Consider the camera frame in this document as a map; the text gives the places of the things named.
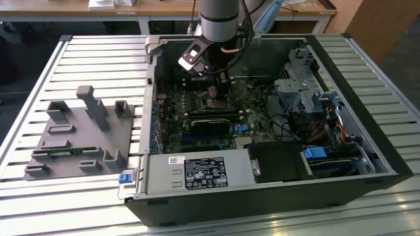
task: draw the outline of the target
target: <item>power supply label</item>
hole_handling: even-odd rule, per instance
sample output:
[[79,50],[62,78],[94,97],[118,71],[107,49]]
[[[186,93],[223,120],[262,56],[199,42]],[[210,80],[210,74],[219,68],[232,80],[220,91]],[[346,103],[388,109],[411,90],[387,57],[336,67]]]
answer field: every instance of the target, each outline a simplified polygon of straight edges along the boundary
[[223,157],[184,160],[188,190],[228,186]]

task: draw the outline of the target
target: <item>blue connector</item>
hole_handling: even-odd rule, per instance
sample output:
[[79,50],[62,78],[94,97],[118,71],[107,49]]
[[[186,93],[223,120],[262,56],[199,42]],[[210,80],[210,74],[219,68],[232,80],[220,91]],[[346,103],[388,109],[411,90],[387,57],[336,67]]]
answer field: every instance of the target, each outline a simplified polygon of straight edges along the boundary
[[308,147],[304,151],[304,156],[307,157],[307,159],[311,158],[326,158],[327,157],[327,153],[323,147]]
[[236,132],[243,132],[243,131],[247,131],[247,130],[248,130],[248,125],[247,124],[235,126],[235,131]]
[[122,173],[119,177],[119,183],[132,183],[132,173]]

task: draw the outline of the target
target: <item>copper pipe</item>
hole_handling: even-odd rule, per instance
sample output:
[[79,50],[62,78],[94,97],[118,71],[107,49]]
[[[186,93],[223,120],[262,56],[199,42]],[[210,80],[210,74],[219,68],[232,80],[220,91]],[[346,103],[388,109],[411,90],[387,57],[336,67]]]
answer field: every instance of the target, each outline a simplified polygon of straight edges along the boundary
[[236,49],[226,49],[226,48],[220,48],[220,50],[223,51],[223,53],[226,54],[234,54],[234,53],[238,53],[240,51],[239,48]]

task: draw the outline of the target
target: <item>sticker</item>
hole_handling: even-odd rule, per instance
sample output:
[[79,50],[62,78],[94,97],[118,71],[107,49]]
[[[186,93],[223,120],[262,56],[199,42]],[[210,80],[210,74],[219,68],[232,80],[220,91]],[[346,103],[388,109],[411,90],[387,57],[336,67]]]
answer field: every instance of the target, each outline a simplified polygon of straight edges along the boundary
[[119,15],[135,15],[136,13],[132,11],[118,11]]
[[184,156],[171,156],[170,157],[170,164],[183,164],[186,160]]
[[183,159],[183,162],[186,170],[186,188],[188,190],[228,186],[223,157],[194,160]]

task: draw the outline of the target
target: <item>aluminum slotted table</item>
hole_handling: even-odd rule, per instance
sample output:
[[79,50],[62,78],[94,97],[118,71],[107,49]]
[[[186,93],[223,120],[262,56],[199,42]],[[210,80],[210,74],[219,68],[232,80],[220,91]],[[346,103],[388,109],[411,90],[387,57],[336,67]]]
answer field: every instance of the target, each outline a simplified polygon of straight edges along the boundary
[[[415,176],[346,206],[240,219],[148,228],[118,197],[119,175],[24,181],[24,168],[50,116],[48,102],[71,107],[79,85],[95,87],[104,105],[135,105],[128,168],[139,161],[143,94],[147,82],[146,36],[74,36],[60,41],[0,148],[2,235],[403,235],[420,229],[420,115],[351,38],[319,41],[360,96]],[[327,73],[322,73],[335,90]]]

